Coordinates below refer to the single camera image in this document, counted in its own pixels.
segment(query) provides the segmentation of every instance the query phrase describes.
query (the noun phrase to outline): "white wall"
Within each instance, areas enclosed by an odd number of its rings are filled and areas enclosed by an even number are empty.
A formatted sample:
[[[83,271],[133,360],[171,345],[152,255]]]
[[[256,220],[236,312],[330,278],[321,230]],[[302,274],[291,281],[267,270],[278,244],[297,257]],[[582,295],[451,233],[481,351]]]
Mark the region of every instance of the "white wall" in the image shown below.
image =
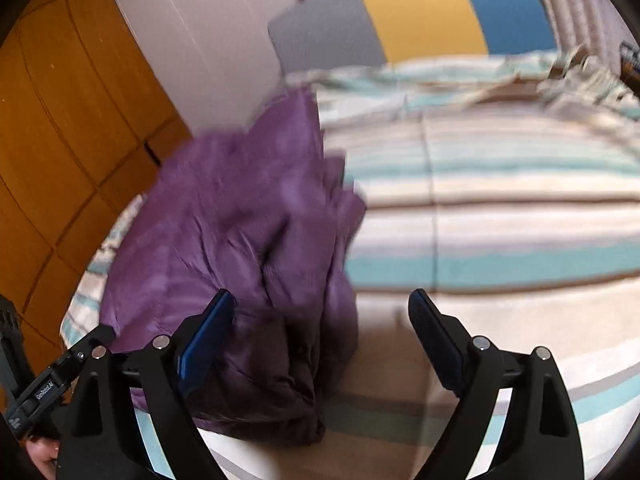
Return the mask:
[[[280,79],[267,23],[296,0],[116,0],[194,134],[246,126]]]

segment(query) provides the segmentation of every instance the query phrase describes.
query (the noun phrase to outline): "silver screw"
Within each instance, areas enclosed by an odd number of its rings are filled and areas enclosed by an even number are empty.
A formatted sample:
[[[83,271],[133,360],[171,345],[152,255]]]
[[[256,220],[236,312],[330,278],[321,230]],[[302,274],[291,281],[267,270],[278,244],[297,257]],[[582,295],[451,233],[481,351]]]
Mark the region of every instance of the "silver screw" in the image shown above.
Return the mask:
[[[167,348],[170,342],[171,342],[171,339],[169,339],[169,336],[159,335],[154,339],[152,344],[154,348],[157,348],[158,350],[162,350],[163,348]]]
[[[489,340],[487,338],[485,338],[484,336],[479,335],[479,336],[474,338],[474,346],[478,350],[487,350],[491,346],[491,343],[489,342]]]
[[[107,355],[107,349],[104,346],[97,346],[91,352],[91,357],[94,359],[102,359]]]
[[[536,355],[543,361],[549,361],[549,359],[551,359],[551,352],[549,351],[549,348],[545,348],[543,346],[536,348]]]

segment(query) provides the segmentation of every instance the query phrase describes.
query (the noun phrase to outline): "blue gripper pad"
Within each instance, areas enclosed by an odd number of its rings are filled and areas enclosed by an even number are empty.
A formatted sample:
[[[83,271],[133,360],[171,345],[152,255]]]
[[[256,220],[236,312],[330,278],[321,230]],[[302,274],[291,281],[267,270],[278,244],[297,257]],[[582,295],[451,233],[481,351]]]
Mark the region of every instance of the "blue gripper pad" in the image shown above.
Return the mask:
[[[200,316],[187,318],[174,334],[183,325],[194,325],[193,336],[178,345],[178,387],[184,396],[204,384],[208,371],[222,354],[226,337],[233,329],[235,306],[231,293],[220,290]]]
[[[455,317],[441,314],[423,290],[409,297],[409,320],[443,388],[460,398],[466,389],[468,332]]]

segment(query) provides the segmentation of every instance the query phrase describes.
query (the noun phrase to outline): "striped blanket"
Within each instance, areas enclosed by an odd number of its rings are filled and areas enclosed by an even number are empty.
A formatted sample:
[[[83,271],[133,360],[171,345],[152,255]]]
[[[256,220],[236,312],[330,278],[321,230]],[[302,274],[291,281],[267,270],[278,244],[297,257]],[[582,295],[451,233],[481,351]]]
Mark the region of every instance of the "striped blanket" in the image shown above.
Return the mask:
[[[321,444],[273,449],[202,432],[229,478],[415,475],[456,405],[408,320],[419,286],[500,348],[550,348],[586,477],[608,462],[640,412],[640,104],[595,60],[575,60],[450,58],[294,78],[315,89],[325,149],[346,152],[369,205],[346,264],[360,345],[326,402]],[[68,344],[97,322],[109,262],[142,201],[82,279]],[[509,398],[500,393],[470,478],[491,462]],[[149,416],[138,421],[154,467],[171,476]]]

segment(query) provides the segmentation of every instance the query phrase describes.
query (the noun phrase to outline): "purple garment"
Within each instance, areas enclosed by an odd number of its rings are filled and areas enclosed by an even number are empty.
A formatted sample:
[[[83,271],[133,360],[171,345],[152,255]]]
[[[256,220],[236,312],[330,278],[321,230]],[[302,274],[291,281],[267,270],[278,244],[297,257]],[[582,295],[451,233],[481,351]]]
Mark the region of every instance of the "purple garment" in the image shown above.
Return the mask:
[[[344,258],[365,213],[324,157],[307,90],[273,102],[247,133],[200,137],[168,161],[110,269],[100,322],[114,352],[142,348],[238,300],[222,360],[187,399],[204,430],[276,444],[322,438],[322,398],[357,346]],[[142,395],[134,396],[145,407]]]

